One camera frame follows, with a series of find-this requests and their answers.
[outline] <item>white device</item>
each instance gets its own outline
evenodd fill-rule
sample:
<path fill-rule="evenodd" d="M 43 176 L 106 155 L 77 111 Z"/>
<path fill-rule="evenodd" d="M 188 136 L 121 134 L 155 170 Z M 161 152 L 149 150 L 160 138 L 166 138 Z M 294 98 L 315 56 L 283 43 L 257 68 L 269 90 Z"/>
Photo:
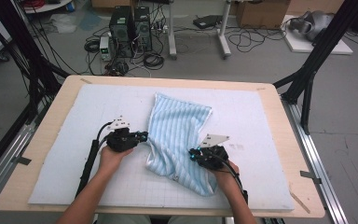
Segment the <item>white device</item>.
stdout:
<path fill-rule="evenodd" d="M 112 47 L 110 44 L 109 36 L 101 36 L 100 52 L 101 52 L 101 58 L 104 61 L 109 62 L 112 60 Z"/>

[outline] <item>blue striped cloth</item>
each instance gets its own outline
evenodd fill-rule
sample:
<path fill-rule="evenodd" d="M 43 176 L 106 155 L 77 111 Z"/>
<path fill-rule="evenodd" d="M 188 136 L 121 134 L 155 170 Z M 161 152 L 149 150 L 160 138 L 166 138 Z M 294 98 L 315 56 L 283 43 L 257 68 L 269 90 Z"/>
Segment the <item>blue striped cloth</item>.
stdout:
<path fill-rule="evenodd" d="M 211 113 L 209 106 L 157 93 L 149 120 L 148 143 L 152 151 L 146 167 L 202 196 L 213 195 L 214 175 L 199 167 L 188 154 L 189 149 L 198 146 L 199 132 Z"/>

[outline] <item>person's arm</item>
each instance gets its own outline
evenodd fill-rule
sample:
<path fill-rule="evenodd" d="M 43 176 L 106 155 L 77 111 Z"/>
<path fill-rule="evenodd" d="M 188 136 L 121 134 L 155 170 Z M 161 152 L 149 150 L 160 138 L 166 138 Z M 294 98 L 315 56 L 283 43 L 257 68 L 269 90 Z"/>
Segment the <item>person's arm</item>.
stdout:
<path fill-rule="evenodd" d="M 103 196 L 106 185 L 118 169 L 121 160 L 130 154 L 133 149 L 117 153 L 109 147 L 101 151 L 100 167 L 88 185 L 77 195 L 72 204 L 65 210 L 56 224 L 76 223 L 90 224 L 95 209 Z"/>
<path fill-rule="evenodd" d="M 230 165 L 234 168 L 235 172 L 239 172 L 237 165 L 233 162 L 230 162 Z M 242 196 L 240 187 L 231 173 L 229 173 L 227 169 L 213 171 L 213 173 L 216 176 L 219 188 L 225 193 L 228 199 L 235 224 L 255 224 L 255 218 Z"/>

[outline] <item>floor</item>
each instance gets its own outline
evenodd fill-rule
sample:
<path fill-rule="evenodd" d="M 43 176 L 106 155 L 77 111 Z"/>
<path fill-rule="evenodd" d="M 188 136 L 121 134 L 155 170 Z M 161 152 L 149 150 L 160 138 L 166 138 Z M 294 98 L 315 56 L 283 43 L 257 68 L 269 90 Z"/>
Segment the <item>floor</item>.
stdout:
<path fill-rule="evenodd" d="M 85 39 L 104 28 L 108 20 L 101 11 L 91 8 L 90 2 L 80 1 L 73 34 L 51 33 L 51 46 L 78 73 L 88 74 Z M 54 13 L 66 13 L 62 9 Z M 42 20 L 49 18 L 42 14 Z M 176 24 L 192 26 L 189 19 L 178 19 Z M 228 25 L 235 25 L 230 18 Z M 227 29 L 227 36 L 236 29 Z M 305 62 L 308 53 L 293 53 L 284 40 L 267 39 L 250 52 L 239 52 L 229 44 L 232 56 L 222 59 L 221 49 L 212 33 L 192 31 L 176 33 L 177 60 L 168 57 L 167 40 L 161 38 L 165 48 L 161 55 L 166 59 L 160 70 L 131 70 L 129 77 L 158 77 L 181 79 L 224 80 L 238 82 L 273 83 L 291 75 Z M 330 181 L 349 223 L 358 223 L 358 44 L 343 38 L 353 50 L 351 56 L 330 55 L 319 70 L 312 94 L 310 134 L 324 163 Z M 62 68 L 73 73 L 68 67 Z M 91 65 L 94 73 L 101 74 L 100 57 Z M 278 89 L 280 93 L 287 86 Z M 21 74 L 13 61 L 0 62 L 0 139 L 27 104 L 27 92 Z M 0 212 L 0 223 L 52 223 L 58 213 Z M 320 219 L 286 218 L 286 223 L 331 223 L 325 216 Z"/>

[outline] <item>wooden table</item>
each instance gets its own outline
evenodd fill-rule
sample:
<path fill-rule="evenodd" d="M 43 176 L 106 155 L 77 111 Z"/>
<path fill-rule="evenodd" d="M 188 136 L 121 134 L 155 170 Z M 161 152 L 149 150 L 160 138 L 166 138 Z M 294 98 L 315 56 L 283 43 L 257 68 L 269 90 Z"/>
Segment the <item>wooden table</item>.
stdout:
<path fill-rule="evenodd" d="M 290 125 L 281 99 L 271 84 L 241 83 L 203 80 L 180 80 L 136 77 L 70 76 L 41 122 L 23 157 L 32 160 L 29 165 L 18 164 L 0 194 L 2 211 L 64 211 L 66 205 L 28 204 L 44 159 L 48 155 L 58 132 L 69 113 L 77 94 L 84 84 L 112 84 L 129 86 L 158 86 L 197 89 L 257 91 L 265 109 L 268 125 L 281 159 L 282 168 L 293 197 L 295 210 L 289 213 L 254 211 L 256 217 L 323 217 L 324 207 L 312 179 L 300 176 L 308 171 L 295 134 Z M 97 213 L 232 216 L 230 210 L 175 209 L 148 207 L 99 207 Z"/>

